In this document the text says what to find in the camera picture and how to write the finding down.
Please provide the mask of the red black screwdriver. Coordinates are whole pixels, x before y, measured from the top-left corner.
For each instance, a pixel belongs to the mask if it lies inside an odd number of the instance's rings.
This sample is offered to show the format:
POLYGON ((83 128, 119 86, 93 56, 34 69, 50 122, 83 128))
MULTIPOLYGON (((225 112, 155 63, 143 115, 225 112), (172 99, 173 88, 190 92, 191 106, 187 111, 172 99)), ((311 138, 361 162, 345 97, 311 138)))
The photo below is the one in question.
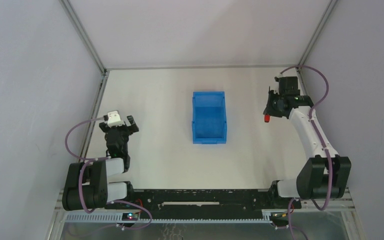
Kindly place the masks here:
POLYGON ((270 119, 271 119, 271 116, 270 116, 270 115, 268 115, 268 114, 265 114, 265 115, 264 115, 264 122, 265 122, 265 123, 269 123, 269 122, 270 122, 270 119))

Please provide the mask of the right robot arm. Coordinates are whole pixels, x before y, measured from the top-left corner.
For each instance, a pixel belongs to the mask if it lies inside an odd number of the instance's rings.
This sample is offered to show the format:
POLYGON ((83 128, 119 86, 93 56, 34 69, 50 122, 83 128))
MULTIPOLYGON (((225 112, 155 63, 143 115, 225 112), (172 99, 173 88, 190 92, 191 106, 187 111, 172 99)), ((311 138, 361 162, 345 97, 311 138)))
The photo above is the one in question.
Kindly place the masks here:
POLYGON ((277 76, 277 89, 268 91, 264 121, 287 118, 295 128, 307 162, 295 179, 277 180, 273 185, 281 198, 342 198, 351 171, 351 161, 330 144, 318 122, 314 104, 302 95, 296 76, 277 76))

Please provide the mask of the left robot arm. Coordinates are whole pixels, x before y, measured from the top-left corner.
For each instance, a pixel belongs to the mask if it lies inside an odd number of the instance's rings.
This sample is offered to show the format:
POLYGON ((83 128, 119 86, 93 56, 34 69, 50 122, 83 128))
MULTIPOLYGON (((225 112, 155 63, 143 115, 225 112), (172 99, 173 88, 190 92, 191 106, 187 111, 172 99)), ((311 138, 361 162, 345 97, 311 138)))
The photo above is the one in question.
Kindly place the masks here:
POLYGON ((98 118, 99 128, 104 133, 105 156, 81 157, 80 162, 69 165, 62 194, 62 206, 66 211, 91 213, 94 209, 104 208, 107 203, 132 198, 134 189, 129 181, 109 181, 110 177, 130 169, 128 141, 139 127, 133 116, 127 116, 127 120, 129 125, 117 111, 98 118))

